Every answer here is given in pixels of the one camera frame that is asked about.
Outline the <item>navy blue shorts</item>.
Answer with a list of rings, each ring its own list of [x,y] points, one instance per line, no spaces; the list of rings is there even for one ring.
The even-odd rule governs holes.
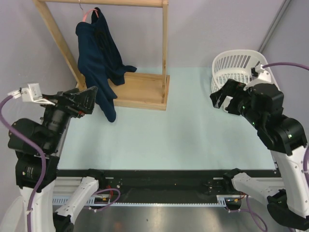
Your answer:
[[[114,100],[117,95],[110,87],[125,84],[125,73],[136,72],[137,68],[123,64],[119,50],[111,36],[107,20],[100,8],[90,10],[91,22],[79,22],[75,33],[78,37],[78,70],[85,77],[88,88],[96,86],[96,104],[107,120],[116,120]]]

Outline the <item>pink clothes hanger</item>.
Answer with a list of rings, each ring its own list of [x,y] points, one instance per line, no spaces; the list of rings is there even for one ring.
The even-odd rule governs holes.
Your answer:
[[[82,22],[86,22],[87,17],[91,14],[91,13],[95,13],[95,15],[97,16],[97,18],[99,18],[99,13],[97,9],[90,9],[87,12],[84,11],[84,9],[82,8],[82,4],[81,4],[81,0],[78,0],[78,4],[80,9],[82,10],[83,13],[83,18],[82,18]]]

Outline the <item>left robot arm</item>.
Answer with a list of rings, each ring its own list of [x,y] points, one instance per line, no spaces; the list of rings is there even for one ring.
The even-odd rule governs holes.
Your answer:
[[[24,200],[26,231],[71,232],[88,199],[102,193],[107,182],[104,173],[90,169],[66,205],[53,211],[53,190],[56,183],[58,147],[71,118],[81,118],[94,110],[97,87],[80,91],[77,88],[42,94],[37,83],[12,91],[7,99],[21,98],[24,102],[44,107],[41,123],[22,118],[9,124],[1,122],[9,131],[8,147],[16,153],[16,183]]]

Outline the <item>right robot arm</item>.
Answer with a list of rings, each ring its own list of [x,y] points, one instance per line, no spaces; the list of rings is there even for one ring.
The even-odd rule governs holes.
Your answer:
[[[227,97],[231,99],[227,112],[244,117],[271,151],[284,188],[267,186],[235,168],[224,174],[224,191],[243,192],[265,205],[278,224],[306,231],[309,228],[309,145],[303,126],[283,114],[284,94],[274,84],[247,87],[229,79],[221,89],[210,94],[215,108],[220,108]]]

